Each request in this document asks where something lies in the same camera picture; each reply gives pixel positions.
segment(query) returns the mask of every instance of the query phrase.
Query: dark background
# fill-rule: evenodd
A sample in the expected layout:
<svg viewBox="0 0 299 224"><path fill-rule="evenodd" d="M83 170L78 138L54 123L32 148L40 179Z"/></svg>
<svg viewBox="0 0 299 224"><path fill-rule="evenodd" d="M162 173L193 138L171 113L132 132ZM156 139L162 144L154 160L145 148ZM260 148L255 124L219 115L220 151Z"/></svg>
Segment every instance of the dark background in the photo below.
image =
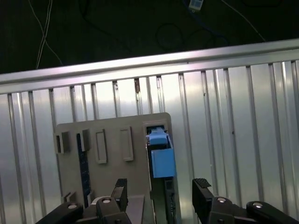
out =
<svg viewBox="0 0 299 224"><path fill-rule="evenodd" d="M31 0L43 26L48 2ZM86 7L87 2L53 0L47 41L64 65L263 42L221 0L204 0L197 20L182 0L90 0ZM299 0L226 2L266 41L299 37ZM42 33L28 0L0 0L0 21L0 73L34 70ZM40 68L57 66L45 45Z"/></svg>

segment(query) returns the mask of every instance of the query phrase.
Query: white cable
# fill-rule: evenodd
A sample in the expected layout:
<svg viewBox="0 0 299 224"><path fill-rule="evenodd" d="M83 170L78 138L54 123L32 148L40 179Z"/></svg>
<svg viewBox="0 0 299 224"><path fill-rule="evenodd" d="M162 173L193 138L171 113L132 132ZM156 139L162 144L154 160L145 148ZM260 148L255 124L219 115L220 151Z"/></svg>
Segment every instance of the white cable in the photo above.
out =
<svg viewBox="0 0 299 224"><path fill-rule="evenodd" d="M43 37L45 37L45 33L43 32L43 27L42 27L42 25L41 25L41 22L40 22L39 19L37 18L36 14L35 14L35 12L34 12L34 9L33 9L32 5L31 5L30 0L28 0L28 3L29 3L29 5L30 5L30 8L31 8L31 10L32 10L32 13L33 13L34 17L36 18L36 20L37 20L37 22L38 22L39 27L41 28L41 32L42 32L42 34L43 34ZM45 39L45 43L46 43L47 47L50 49L50 51L51 51L51 52L56 56L56 58L59 60L60 64L63 66L62 61L60 60L60 58L58 57L58 55L55 53L55 51L53 51L53 49L48 45L48 42L47 42L46 39Z"/></svg>
<svg viewBox="0 0 299 224"><path fill-rule="evenodd" d="M45 27L43 29L44 33L45 33L45 38L47 38L48 35L48 29L49 29L49 17L51 15L51 10L52 10L52 4L53 4L53 0L49 0L49 4L48 4L48 9L47 9L47 19L45 22ZM38 69L39 66L39 62L42 58L42 53L43 53L43 47L44 47L45 41L44 41L44 37L42 37L42 41L39 45L39 49L38 49L38 56L37 56L37 61L36 61L36 69Z"/></svg>
<svg viewBox="0 0 299 224"><path fill-rule="evenodd" d="M229 8L234 10L236 13L238 13L243 19L256 31L256 33L262 38L264 42L266 42L265 38L257 31L257 29L251 24L251 22L243 15L241 14L238 10L236 10L234 7L230 6L225 0L221 0L225 5L227 5Z"/></svg>

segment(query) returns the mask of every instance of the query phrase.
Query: screw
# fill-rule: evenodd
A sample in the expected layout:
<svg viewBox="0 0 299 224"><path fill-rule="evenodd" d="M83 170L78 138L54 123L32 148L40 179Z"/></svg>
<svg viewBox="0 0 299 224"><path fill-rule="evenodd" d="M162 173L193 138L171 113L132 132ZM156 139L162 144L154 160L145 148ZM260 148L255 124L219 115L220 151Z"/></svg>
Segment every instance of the screw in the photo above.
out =
<svg viewBox="0 0 299 224"><path fill-rule="evenodd" d="M69 209L75 209L77 206L75 205L75 204L71 204L71 205L69 205Z"/></svg>
<svg viewBox="0 0 299 224"><path fill-rule="evenodd" d="M256 206L258 209L260 209L263 205L261 203L254 202L253 206Z"/></svg>
<svg viewBox="0 0 299 224"><path fill-rule="evenodd" d="M219 197L219 198L217 199L217 201L218 201L218 202L221 202L221 203L225 203L225 202L226 202L226 200L225 200L223 197Z"/></svg>
<svg viewBox="0 0 299 224"><path fill-rule="evenodd" d="M104 198L104 199L102 200L102 202L105 203L105 204L107 204L107 203L111 202L111 199L109 199L109 198Z"/></svg>

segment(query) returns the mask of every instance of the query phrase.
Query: blue plastic block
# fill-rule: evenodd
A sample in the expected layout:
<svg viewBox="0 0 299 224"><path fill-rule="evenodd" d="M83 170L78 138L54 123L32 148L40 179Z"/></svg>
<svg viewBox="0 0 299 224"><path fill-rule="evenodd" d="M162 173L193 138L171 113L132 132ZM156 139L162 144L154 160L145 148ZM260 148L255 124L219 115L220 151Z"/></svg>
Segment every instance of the blue plastic block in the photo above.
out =
<svg viewBox="0 0 299 224"><path fill-rule="evenodd" d="M151 130L151 134L148 135L149 144L151 145L165 145L167 144L167 134L160 127Z"/></svg>
<svg viewBox="0 0 299 224"><path fill-rule="evenodd" d="M154 178L175 176L176 168L172 148L152 150L151 159Z"/></svg>

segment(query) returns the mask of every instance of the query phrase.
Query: blue cable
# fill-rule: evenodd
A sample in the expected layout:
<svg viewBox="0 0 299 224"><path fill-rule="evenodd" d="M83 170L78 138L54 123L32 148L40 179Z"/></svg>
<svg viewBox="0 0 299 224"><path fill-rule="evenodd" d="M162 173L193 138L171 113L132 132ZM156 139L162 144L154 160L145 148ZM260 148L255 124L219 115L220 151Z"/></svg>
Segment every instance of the blue cable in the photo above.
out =
<svg viewBox="0 0 299 224"><path fill-rule="evenodd" d="M222 35L222 34L216 32L216 31L212 30L212 29L209 28L203 21L201 21L201 19L200 19L199 17L197 17L197 16L196 16L196 15L189 9L189 7L188 7L188 5L187 5L187 3L186 3L185 0L183 0L183 4L184 4L184 6L186 7L186 9L188 10L189 14L196 20L196 22L197 22L202 28L206 29L206 30L209 31L210 33L214 34L215 36L222 38L222 39L226 42L226 44L229 45L227 38L226 38L224 35Z"/></svg>

